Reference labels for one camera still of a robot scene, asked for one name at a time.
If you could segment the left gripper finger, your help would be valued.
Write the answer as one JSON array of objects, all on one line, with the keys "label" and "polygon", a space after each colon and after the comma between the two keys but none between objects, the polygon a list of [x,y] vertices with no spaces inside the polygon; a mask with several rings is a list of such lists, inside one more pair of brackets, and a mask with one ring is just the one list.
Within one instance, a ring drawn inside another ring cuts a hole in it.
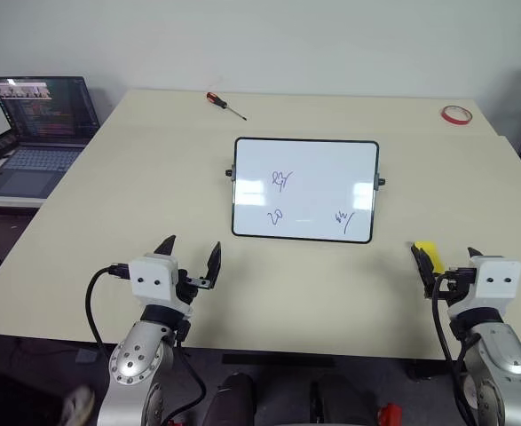
[{"label": "left gripper finger", "polygon": [[164,239],[162,243],[154,250],[156,255],[170,256],[175,245],[176,236],[171,235]]},{"label": "left gripper finger", "polygon": [[221,243],[218,241],[217,244],[212,249],[209,260],[207,262],[207,274],[205,276],[205,280],[208,282],[206,289],[213,289],[217,282],[217,277],[220,273],[221,269],[221,258],[222,258],[222,250]]}]

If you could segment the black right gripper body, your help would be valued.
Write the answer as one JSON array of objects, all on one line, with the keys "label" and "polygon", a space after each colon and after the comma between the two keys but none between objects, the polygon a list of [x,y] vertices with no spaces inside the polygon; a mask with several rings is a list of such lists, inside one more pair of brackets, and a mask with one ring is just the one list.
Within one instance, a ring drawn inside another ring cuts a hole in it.
[{"label": "black right gripper body", "polygon": [[434,297],[452,306],[465,298],[476,278],[477,269],[473,267],[459,267],[445,271],[436,277]]}]

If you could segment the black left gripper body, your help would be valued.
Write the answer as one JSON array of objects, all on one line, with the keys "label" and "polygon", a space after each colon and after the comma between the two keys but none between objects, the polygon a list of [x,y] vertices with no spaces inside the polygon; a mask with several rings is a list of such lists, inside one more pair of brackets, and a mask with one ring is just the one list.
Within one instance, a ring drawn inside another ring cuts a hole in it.
[{"label": "black left gripper body", "polygon": [[197,297],[200,289],[211,289],[211,280],[209,276],[191,278],[188,276],[187,270],[178,270],[176,296],[181,302],[190,305],[195,297]]}]

